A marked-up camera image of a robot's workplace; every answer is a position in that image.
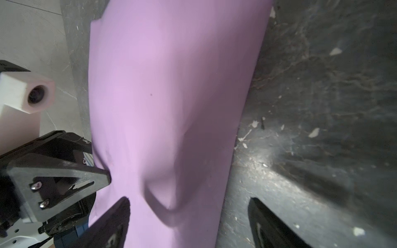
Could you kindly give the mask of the pink wrapping paper sheet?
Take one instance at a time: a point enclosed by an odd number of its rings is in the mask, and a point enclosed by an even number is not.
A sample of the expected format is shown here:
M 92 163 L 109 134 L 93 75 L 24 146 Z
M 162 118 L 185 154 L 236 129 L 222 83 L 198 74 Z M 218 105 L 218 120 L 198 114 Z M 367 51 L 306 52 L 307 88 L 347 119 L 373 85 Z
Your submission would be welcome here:
M 90 214 L 130 201 L 127 248 L 213 248 L 271 1 L 110 1 L 91 23 Z

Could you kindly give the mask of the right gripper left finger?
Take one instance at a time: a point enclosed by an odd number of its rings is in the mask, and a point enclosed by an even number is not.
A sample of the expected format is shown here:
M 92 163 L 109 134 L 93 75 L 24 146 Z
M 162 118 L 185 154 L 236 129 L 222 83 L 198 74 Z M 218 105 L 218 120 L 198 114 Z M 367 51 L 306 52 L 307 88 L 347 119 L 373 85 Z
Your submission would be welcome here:
M 130 201 L 120 198 L 76 242 L 72 248 L 123 248 L 130 220 Z

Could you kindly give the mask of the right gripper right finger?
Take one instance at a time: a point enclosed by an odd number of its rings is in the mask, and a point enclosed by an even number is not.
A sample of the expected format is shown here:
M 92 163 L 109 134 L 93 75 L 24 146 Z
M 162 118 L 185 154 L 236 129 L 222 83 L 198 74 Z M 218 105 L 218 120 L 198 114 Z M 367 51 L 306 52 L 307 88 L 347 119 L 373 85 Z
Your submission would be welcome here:
M 257 248 L 310 247 L 256 197 L 249 201 L 248 218 Z

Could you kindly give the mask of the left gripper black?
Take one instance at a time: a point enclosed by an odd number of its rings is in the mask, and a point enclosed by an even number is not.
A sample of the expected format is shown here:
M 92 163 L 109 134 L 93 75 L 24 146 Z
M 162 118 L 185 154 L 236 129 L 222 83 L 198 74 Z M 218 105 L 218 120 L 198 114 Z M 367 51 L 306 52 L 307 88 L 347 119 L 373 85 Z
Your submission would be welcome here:
M 87 166 L 90 142 L 53 131 L 1 156 L 1 235 L 17 222 L 39 223 L 54 236 L 87 222 L 93 194 L 111 183 L 107 170 Z

